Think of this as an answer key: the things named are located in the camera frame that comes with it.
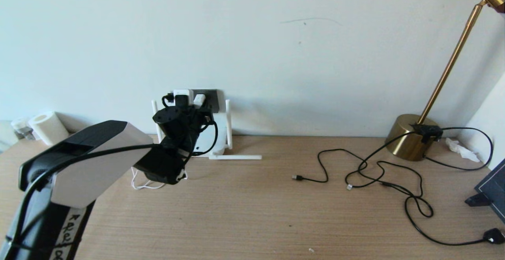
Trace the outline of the white router with antennas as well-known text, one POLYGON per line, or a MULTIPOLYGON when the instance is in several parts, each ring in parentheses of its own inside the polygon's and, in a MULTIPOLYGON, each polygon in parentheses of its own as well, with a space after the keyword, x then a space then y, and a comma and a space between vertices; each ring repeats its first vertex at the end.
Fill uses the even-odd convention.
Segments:
MULTIPOLYGON (((231 154, 231 149, 233 148, 231 102, 229 99, 226 99, 222 105, 225 108, 225 112, 213 115, 218 129, 216 145, 200 157, 221 161, 260 161, 263 158, 261 155, 231 154)), ((213 129, 205 129, 195 142, 195 152, 203 152, 205 149, 211 147, 214 138, 215 131, 213 129)))

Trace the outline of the white paper roll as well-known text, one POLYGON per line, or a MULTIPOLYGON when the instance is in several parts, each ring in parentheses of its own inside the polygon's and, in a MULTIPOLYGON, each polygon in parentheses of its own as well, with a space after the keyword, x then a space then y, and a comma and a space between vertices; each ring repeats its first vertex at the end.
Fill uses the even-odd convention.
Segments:
POLYGON ((56 145, 70 136, 70 133, 54 111, 34 116, 28 121, 28 124, 48 146, 56 145))

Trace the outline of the small clear container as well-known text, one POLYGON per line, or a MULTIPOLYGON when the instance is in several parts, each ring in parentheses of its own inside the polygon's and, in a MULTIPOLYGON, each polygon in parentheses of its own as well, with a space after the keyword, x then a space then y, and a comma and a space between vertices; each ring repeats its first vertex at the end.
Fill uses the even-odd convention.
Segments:
POLYGON ((28 123, 28 118, 17 118, 11 121, 11 127, 17 134, 27 140, 35 140, 33 129, 28 123))

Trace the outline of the brass desk lamp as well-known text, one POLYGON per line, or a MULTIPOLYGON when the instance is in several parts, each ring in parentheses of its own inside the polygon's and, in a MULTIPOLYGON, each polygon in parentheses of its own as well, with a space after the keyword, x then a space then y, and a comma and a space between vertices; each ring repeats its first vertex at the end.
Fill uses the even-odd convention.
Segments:
POLYGON ((421 161, 425 158, 431 145, 443 136, 444 130, 433 120, 430 120, 428 114, 447 82, 485 6, 492 8, 498 14, 505 15, 505 0, 479 0, 474 5, 452 55, 422 113, 420 115, 402 114, 393 123, 384 144, 393 155, 406 161, 421 161))

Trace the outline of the crumpled white tissue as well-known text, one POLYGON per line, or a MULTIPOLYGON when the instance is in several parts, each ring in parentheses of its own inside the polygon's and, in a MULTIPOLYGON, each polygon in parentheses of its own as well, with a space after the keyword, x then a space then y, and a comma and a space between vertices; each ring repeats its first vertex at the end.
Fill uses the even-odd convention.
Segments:
POLYGON ((471 150, 460 145, 458 140, 452 140, 450 138, 445 138, 445 144, 451 152, 457 153, 460 157, 468 159, 469 161, 480 162, 478 156, 471 150))

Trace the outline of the grey wall socket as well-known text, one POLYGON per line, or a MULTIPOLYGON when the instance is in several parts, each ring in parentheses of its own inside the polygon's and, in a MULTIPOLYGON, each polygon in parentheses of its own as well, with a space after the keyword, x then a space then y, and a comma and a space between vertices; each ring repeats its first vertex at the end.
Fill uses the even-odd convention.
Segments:
POLYGON ((206 95, 207 100, 204 106, 212 104, 213 113, 219 113, 220 105, 219 105, 218 92, 216 89, 193 89, 193 91, 194 91, 194 97, 196 96, 196 94, 206 95))

